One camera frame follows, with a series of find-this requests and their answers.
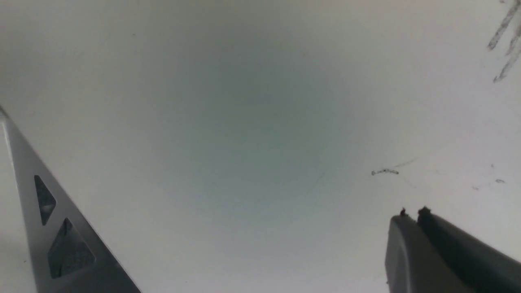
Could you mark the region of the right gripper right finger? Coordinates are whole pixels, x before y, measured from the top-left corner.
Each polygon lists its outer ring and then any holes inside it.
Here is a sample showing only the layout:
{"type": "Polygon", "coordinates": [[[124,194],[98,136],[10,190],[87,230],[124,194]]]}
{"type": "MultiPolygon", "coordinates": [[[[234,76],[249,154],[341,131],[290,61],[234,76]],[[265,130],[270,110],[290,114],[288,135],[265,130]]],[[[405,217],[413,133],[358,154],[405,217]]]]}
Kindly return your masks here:
{"type": "Polygon", "coordinates": [[[385,254],[391,293],[519,293],[519,261],[435,215],[390,219],[385,254]]]}

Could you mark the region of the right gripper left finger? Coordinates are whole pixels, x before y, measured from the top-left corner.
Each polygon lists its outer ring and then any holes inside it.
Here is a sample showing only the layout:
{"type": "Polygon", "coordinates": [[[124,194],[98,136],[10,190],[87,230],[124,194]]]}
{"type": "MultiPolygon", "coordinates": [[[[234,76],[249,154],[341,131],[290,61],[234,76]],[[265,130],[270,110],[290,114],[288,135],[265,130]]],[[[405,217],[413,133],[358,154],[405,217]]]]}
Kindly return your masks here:
{"type": "Polygon", "coordinates": [[[4,113],[1,130],[37,292],[138,293],[138,286],[4,113]]]}

